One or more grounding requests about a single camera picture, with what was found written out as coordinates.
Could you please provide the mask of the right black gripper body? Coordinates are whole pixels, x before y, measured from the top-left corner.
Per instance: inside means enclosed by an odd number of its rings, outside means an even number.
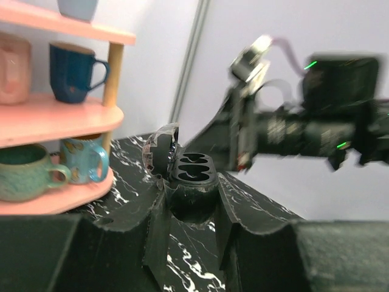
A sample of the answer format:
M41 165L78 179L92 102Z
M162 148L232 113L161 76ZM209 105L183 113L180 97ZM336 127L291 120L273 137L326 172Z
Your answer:
M247 171L258 154L295 156L301 152L306 122L283 106L275 111L255 112L254 96L229 91L231 102L229 170Z

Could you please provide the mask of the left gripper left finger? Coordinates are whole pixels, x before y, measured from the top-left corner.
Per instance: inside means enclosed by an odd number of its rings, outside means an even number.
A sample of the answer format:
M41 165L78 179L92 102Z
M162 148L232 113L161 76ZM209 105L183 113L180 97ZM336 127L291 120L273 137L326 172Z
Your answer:
M97 221L3 216L1 290L162 291L168 217L154 185Z

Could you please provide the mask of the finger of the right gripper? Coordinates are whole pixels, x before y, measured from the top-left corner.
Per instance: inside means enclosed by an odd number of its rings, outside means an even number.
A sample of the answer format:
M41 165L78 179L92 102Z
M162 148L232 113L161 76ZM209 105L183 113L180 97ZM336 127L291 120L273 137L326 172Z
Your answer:
M213 119L185 145L185 152L210 156L217 170L233 170L231 121L231 97L226 97Z

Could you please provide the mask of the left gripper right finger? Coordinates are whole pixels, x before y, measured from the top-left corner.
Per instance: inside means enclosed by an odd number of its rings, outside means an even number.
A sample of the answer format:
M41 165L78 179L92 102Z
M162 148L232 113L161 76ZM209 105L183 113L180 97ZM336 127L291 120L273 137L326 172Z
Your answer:
M227 291L387 291L388 223L284 220L219 175L214 216Z

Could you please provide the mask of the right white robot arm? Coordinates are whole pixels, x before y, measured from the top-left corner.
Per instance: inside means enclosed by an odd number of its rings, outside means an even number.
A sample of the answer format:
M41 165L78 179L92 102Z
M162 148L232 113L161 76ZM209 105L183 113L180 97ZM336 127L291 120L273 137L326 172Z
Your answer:
M187 145L219 170L249 169L258 154L326 158L339 169L348 150L359 164L388 162L388 101L375 98L382 57L314 54L301 81L303 100L257 111L238 80L215 117Z

